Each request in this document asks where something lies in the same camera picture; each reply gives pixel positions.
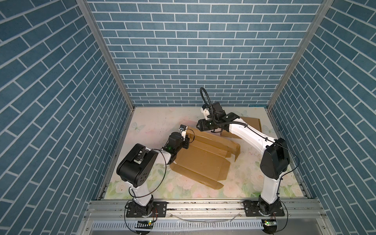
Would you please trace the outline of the brown cardboard box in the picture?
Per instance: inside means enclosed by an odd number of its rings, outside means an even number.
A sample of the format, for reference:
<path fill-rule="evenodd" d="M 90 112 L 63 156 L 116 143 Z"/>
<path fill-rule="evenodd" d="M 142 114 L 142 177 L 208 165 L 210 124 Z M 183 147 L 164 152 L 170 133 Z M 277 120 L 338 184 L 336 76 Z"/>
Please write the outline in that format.
<path fill-rule="evenodd" d="M 261 122 L 260 122 L 260 119 L 259 118 L 254 118 L 254 117 L 241 117 L 241 119 L 243 121 L 245 121 L 248 125 L 250 125 L 251 127 L 255 128 L 256 130 L 258 130 L 259 132 L 262 132 L 262 127 L 261 127 Z M 235 135 L 235 134 L 232 134 L 230 132 L 227 132 L 227 131 L 223 131 L 221 134 L 220 134 L 221 137 L 226 137 L 226 138 L 235 138 L 235 139 L 240 139 L 239 136 Z"/>

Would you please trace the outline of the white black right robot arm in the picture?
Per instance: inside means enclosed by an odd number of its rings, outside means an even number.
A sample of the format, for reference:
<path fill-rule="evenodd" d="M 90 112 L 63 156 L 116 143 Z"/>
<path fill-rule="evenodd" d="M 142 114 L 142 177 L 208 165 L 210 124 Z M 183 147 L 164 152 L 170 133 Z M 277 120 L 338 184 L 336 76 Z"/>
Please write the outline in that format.
<path fill-rule="evenodd" d="M 264 175 L 263 188 L 258 197 L 258 209 L 262 215 L 269 216 L 281 207 L 279 189 L 283 177 L 288 171 L 290 154 L 295 153 L 288 149 L 283 138 L 272 139 L 247 124 L 240 116 L 226 113 L 219 102 L 212 103 L 205 88 L 200 88 L 200 95 L 204 101 L 201 112 L 204 115 L 196 125 L 200 131 L 229 132 L 246 141 L 262 155 L 260 170 Z"/>

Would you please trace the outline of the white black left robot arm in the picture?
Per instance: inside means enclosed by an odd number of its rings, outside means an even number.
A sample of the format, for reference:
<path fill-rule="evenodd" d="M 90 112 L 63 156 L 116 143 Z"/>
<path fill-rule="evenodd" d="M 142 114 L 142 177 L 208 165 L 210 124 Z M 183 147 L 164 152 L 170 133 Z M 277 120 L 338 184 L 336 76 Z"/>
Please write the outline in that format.
<path fill-rule="evenodd" d="M 130 205 L 142 216 L 152 213 L 154 198 L 146 185 L 146 180 L 154 165 L 172 164 L 181 149 L 188 149 L 190 137 L 186 131 L 173 132 L 161 149 L 148 149 L 136 144 L 118 164 L 116 174 L 129 189 L 132 197 Z"/>

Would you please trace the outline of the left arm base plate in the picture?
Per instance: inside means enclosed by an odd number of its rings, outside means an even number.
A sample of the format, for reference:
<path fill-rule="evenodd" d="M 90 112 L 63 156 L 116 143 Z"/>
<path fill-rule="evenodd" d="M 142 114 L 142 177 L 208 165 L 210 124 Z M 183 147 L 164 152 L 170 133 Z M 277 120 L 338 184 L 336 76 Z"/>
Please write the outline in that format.
<path fill-rule="evenodd" d="M 155 201 L 146 206 L 140 206 L 135 201 L 128 201 L 125 216 L 127 218 L 160 218 L 165 217 L 166 211 L 167 202 L 165 201 Z"/>

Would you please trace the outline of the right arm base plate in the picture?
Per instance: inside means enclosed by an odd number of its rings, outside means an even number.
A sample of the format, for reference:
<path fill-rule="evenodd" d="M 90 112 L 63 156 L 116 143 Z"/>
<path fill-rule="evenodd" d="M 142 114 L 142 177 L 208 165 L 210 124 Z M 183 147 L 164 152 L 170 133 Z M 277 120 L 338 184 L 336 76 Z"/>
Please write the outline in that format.
<path fill-rule="evenodd" d="M 285 216 L 280 200 L 276 200 L 273 204 L 268 204 L 260 198 L 259 200 L 244 200 L 242 203 L 247 217 Z"/>

